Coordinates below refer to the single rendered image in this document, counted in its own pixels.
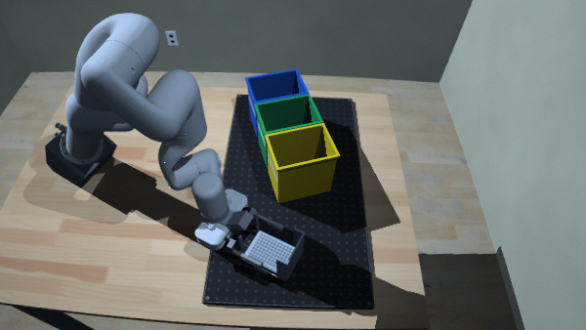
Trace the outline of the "blue bin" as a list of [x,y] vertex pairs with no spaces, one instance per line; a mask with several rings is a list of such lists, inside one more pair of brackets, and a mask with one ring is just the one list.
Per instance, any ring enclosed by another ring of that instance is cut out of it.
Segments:
[[255,103],[264,103],[309,94],[298,69],[246,77],[245,80],[253,101],[253,103],[251,102],[249,104],[249,110],[257,140],[258,127]]

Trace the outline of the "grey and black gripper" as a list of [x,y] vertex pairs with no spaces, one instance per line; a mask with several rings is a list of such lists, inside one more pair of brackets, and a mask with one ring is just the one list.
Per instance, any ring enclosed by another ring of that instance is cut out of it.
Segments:
[[[238,191],[235,191],[231,188],[226,189],[226,194],[230,210],[237,212],[241,211],[243,207],[248,207],[248,199],[246,195]],[[282,232],[284,229],[283,225],[274,222],[259,214],[258,219],[268,223],[268,227],[271,227],[279,232]],[[234,249],[237,243],[235,240],[232,239],[234,234],[234,229],[231,226],[225,226],[221,223],[210,224],[205,222],[204,220],[201,222],[201,224],[195,231],[195,236],[200,244],[210,248],[211,250],[218,251],[224,246],[226,241],[228,241],[229,244],[227,245],[227,248],[231,253],[261,268],[264,264],[262,261],[250,255],[246,256]]]

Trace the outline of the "green bin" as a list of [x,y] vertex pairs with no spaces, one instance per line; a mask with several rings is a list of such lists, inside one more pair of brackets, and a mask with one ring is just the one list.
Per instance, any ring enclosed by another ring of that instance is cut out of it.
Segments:
[[257,112],[259,146],[267,170],[268,148],[265,135],[323,123],[310,94],[255,103],[254,106]]

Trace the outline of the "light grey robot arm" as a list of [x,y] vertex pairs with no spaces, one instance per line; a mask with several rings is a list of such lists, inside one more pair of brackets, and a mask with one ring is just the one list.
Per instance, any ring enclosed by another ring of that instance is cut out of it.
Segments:
[[155,23],[138,14],[111,16],[89,32],[76,58],[74,94],[65,103],[67,127],[55,125],[64,132],[55,133],[62,154],[76,165],[94,163],[104,150],[104,132],[136,129],[161,142],[158,162],[166,183],[174,190],[191,187],[205,222],[246,230],[254,217],[249,207],[229,209],[218,153],[206,148],[185,156],[207,134],[195,78],[185,70],[171,70],[148,94],[144,73],[159,43]]

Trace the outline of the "yellow open bin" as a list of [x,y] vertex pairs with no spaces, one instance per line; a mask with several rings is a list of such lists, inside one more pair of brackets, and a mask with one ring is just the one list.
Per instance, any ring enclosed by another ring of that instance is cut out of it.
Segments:
[[340,154],[324,123],[265,138],[268,171],[278,204],[330,191]]

